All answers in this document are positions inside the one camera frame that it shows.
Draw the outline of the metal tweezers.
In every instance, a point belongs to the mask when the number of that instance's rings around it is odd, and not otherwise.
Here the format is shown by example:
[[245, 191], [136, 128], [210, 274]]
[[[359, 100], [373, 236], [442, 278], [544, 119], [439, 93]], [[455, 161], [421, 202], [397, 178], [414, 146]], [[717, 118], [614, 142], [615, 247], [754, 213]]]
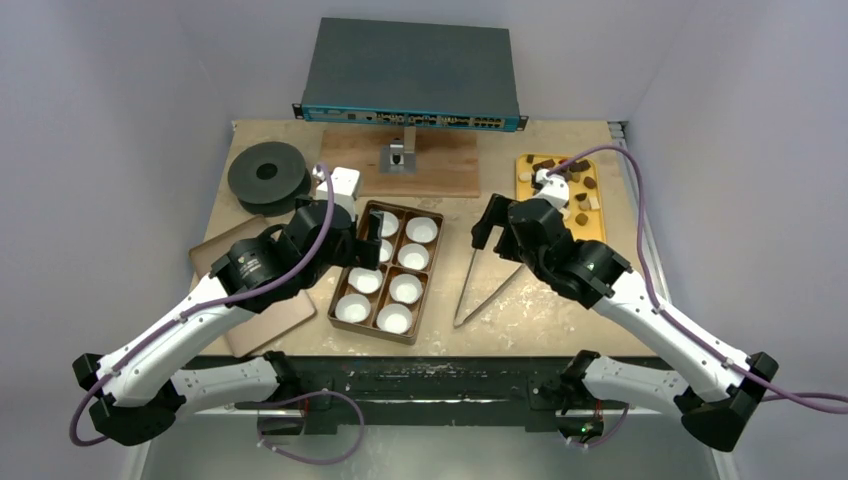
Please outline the metal tweezers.
[[454, 312], [453, 327], [466, 326], [505, 289], [521, 268], [519, 263], [501, 259], [495, 253], [475, 250]]

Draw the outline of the brown chocolate box tray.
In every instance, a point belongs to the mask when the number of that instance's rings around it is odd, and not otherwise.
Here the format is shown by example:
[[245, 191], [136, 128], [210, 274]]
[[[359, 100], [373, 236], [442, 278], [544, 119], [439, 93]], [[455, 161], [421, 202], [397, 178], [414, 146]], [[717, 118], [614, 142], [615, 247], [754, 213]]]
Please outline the brown chocolate box tray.
[[[390, 211], [390, 212], [394, 213], [400, 221], [399, 229], [394, 236], [392, 236], [390, 238], [382, 238], [382, 239], [387, 239], [388, 241], [390, 241], [393, 244], [393, 247], [394, 247], [393, 256], [391, 258], [391, 261], [388, 262], [388, 263], [381, 263], [380, 262], [380, 265], [377, 268], [384, 274], [383, 285], [378, 292], [376, 292], [374, 294], [370, 294], [370, 295], [364, 295], [370, 300], [371, 306], [372, 306], [371, 315], [367, 320], [365, 320], [364, 322], [359, 323], [359, 324], [346, 323], [346, 322], [339, 321], [338, 319], [335, 318], [335, 315], [334, 315], [334, 309], [335, 309], [335, 306], [336, 306], [336, 302], [341, 297], [348, 295], [348, 294], [354, 294], [354, 293], [361, 294], [348, 284], [347, 277], [348, 277], [350, 270], [353, 269], [353, 268], [348, 267], [348, 268], [343, 269], [342, 273], [339, 275], [339, 279], [337, 281], [335, 292], [332, 296], [330, 308], [329, 308], [329, 311], [328, 311], [328, 319], [329, 319], [331, 325], [335, 328], [338, 328], [338, 329], [347, 330], [347, 331], [355, 332], [355, 333], [358, 333], [358, 334], [368, 335], [368, 336], [371, 336], [371, 337], [374, 337], [374, 338], [379, 338], [379, 339], [382, 339], [382, 340], [393, 341], [395, 343], [412, 345], [417, 340], [418, 331], [420, 329], [420, 324], [421, 324], [421, 321], [423, 319], [423, 313], [424, 313], [424, 309], [425, 309], [426, 297], [427, 297], [427, 292], [428, 292], [428, 288], [429, 288], [429, 283], [430, 283], [433, 271], [435, 269], [436, 259], [438, 258], [438, 249], [439, 249], [440, 242], [441, 242], [441, 239], [442, 239], [445, 217], [444, 217], [443, 214], [437, 213], [435, 211], [422, 210], [422, 209], [419, 209], [419, 208], [413, 208], [413, 207], [409, 207], [409, 206], [391, 204], [391, 203], [387, 203], [387, 202], [383, 202], [383, 201], [377, 201], [377, 200], [370, 200], [365, 204], [364, 213], [368, 214], [368, 212], [371, 211], [371, 210], [375, 210], [375, 211], [387, 210], [387, 211]], [[422, 244], [423, 246], [425, 246], [427, 248], [427, 250], [429, 251], [429, 254], [430, 254], [430, 263], [424, 271], [407, 269], [407, 268], [401, 266], [398, 263], [398, 260], [397, 260], [398, 251], [400, 250], [401, 247], [403, 247], [404, 245], [407, 245], [409, 243], [415, 243], [415, 242], [410, 241], [406, 237], [405, 227], [406, 227], [406, 223], [407, 223], [408, 220], [410, 220], [411, 218], [414, 218], [414, 217], [418, 217], [418, 216], [426, 216], [426, 217], [433, 218], [436, 221], [436, 223], [439, 227], [439, 233], [438, 233], [437, 238], [434, 241], [432, 241], [428, 244]], [[393, 334], [393, 333], [389, 333], [389, 332], [385, 332], [385, 331], [380, 330], [376, 326], [376, 318], [377, 318], [378, 313], [380, 312], [380, 310], [383, 307], [385, 307], [388, 304], [398, 303], [398, 302], [395, 302], [394, 300], [392, 300], [390, 295], [389, 295], [389, 284], [390, 284], [391, 280], [396, 275], [403, 274], [403, 273], [412, 274], [412, 275], [417, 276], [423, 283], [424, 291], [423, 291], [421, 298], [416, 303], [414, 303], [412, 305], [403, 304], [412, 312], [412, 317], [413, 317], [412, 327], [405, 334]]]

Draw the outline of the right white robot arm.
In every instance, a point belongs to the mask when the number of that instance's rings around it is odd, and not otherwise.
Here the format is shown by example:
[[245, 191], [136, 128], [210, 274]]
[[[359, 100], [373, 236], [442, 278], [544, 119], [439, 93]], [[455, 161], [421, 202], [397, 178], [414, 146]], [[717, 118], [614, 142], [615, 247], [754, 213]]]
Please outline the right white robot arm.
[[563, 407], [611, 400], [680, 420], [702, 444], [730, 452], [765, 396], [778, 364], [764, 352], [748, 355], [699, 327], [659, 298], [619, 253], [596, 240], [576, 240], [549, 201], [490, 197], [472, 228], [482, 249], [493, 227], [494, 251], [523, 264], [560, 297], [593, 310], [633, 334], [666, 364], [641, 367], [582, 350], [562, 372]]

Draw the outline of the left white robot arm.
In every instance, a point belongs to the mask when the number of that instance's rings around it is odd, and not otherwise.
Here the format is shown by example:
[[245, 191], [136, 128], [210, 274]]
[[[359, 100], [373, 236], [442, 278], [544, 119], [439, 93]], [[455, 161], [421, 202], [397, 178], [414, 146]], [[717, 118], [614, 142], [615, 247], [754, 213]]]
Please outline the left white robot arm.
[[380, 264], [383, 216], [302, 197], [292, 220], [236, 241], [174, 309], [107, 355], [73, 363], [86, 394], [69, 427], [71, 442], [145, 443], [184, 415], [240, 403], [284, 409], [301, 392], [284, 354], [272, 352], [212, 368], [188, 363], [214, 340], [270, 306], [313, 287], [333, 266]]

